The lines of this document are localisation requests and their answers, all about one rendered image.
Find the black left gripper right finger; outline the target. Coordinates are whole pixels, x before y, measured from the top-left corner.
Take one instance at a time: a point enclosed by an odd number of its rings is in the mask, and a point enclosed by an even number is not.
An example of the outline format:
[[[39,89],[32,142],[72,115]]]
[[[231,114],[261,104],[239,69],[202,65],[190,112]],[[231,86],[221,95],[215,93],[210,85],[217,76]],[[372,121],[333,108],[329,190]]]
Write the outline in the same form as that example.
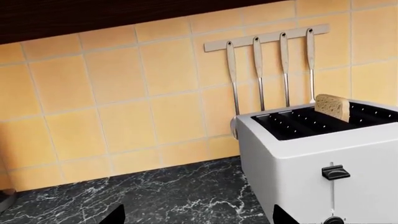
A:
[[[274,205],[272,219],[274,224],[300,224],[278,205]]]

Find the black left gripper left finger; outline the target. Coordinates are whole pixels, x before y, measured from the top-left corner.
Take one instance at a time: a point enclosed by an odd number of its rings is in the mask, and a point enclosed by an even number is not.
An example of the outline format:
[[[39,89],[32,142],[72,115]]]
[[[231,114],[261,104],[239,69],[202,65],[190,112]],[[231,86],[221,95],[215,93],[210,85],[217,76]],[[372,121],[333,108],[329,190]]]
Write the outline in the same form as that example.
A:
[[[99,224],[124,224],[124,222],[125,222],[124,205],[119,205],[108,216],[106,216],[106,218],[104,218]]]

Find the white two-slot toaster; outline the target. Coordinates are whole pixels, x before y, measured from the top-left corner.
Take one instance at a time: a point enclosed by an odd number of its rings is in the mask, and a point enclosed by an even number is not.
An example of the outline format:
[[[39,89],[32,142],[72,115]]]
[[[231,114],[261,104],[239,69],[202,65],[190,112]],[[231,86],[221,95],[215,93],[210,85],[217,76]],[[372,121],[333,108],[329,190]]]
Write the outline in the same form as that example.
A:
[[[274,205],[300,224],[398,224],[398,106],[350,100],[349,110],[349,123],[313,104],[236,118],[241,167],[271,224]],[[339,165],[351,177],[322,177]]]

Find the black toaster lever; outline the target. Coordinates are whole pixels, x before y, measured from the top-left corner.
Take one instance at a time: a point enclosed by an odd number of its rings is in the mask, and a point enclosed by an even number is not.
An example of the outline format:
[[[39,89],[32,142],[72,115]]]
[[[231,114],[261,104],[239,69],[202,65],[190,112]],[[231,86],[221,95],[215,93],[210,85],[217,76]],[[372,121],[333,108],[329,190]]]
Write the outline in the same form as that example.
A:
[[[326,180],[338,180],[351,177],[351,175],[342,165],[339,165],[322,168],[322,177]]]

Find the slice of toast bread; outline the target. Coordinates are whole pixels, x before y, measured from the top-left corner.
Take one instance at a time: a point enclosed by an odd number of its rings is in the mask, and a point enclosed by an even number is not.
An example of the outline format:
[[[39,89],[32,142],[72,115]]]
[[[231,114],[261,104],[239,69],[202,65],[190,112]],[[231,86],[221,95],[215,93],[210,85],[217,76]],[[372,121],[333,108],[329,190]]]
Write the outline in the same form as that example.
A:
[[[327,94],[317,95],[315,111],[349,123],[349,100],[346,98]]]

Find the beige wall utensil rail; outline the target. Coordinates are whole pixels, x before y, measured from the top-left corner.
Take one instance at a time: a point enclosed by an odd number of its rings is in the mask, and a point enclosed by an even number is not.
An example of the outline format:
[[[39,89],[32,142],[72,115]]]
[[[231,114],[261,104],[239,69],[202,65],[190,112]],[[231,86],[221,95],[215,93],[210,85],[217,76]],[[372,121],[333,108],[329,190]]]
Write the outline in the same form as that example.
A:
[[[264,44],[267,42],[276,42],[280,39],[282,34],[285,34],[288,39],[296,39],[300,37],[305,37],[307,31],[311,29],[314,35],[321,35],[329,33],[330,26],[329,24],[320,24],[316,26],[308,26],[308,27],[299,27],[295,29],[287,29],[283,31],[259,34],[259,35],[250,35],[245,37],[238,37],[235,39],[226,39],[226,40],[215,40],[212,42],[205,42],[203,44],[205,52],[214,52],[217,50],[226,49],[227,43],[231,42],[235,48],[244,47],[252,45],[253,40],[258,37],[260,43]]]

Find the dark wooden wall cabinet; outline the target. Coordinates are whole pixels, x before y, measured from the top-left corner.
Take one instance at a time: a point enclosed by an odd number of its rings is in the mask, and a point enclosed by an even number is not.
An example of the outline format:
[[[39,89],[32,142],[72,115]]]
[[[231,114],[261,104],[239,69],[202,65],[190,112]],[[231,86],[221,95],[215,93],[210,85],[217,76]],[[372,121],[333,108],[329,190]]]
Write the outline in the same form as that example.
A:
[[[286,0],[0,0],[0,45]]]

